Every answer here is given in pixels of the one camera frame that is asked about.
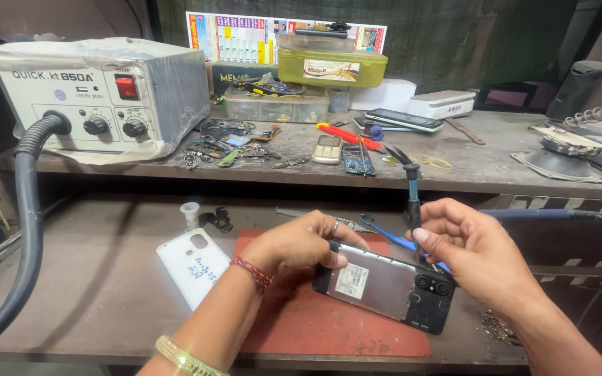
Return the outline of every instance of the red power switch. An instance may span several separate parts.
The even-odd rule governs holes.
[[[120,92],[121,99],[138,100],[138,93],[136,91],[136,84],[134,83],[134,76],[116,74],[115,84],[118,86],[118,91]]]

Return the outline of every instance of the red thread bracelet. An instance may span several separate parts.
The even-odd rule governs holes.
[[[238,265],[250,273],[252,279],[255,280],[255,284],[261,295],[263,295],[266,288],[271,285],[271,278],[269,276],[264,274],[264,272],[255,265],[247,262],[246,259],[241,256],[233,258],[229,265]]]

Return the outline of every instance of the phone camera module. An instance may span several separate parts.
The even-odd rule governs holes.
[[[415,278],[415,285],[419,288],[427,288],[430,284],[431,281],[429,281],[429,278],[426,276],[417,276],[417,278]]]
[[[448,295],[450,292],[450,287],[448,284],[446,284],[445,282],[440,282],[436,287],[435,287],[436,292],[441,295],[441,296],[445,296]]]

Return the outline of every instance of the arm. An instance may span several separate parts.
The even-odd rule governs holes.
[[[336,220],[313,211],[278,226],[252,241],[241,257],[275,276],[290,266],[343,268],[345,256],[331,252],[325,237],[335,237],[362,248],[368,245],[359,235]],[[232,265],[203,299],[196,311],[173,336],[173,342],[209,366],[226,372],[246,339],[262,303],[252,276]],[[138,373],[139,376],[175,375],[177,368],[168,359],[155,355]]]
[[[602,357],[542,291],[498,221],[441,199],[422,206],[413,236],[522,341],[534,375],[602,375]]]

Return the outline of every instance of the air knob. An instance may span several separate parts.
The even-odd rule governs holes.
[[[148,131],[148,129],[145,127],[145,124],[137,119],[129,120],[122,126],[122,130],[129,137],[138,137]]]
[[[108,121],[101,116],[92,115],[83,123],[83,128],[89,134],[101,134],[108,131]]]

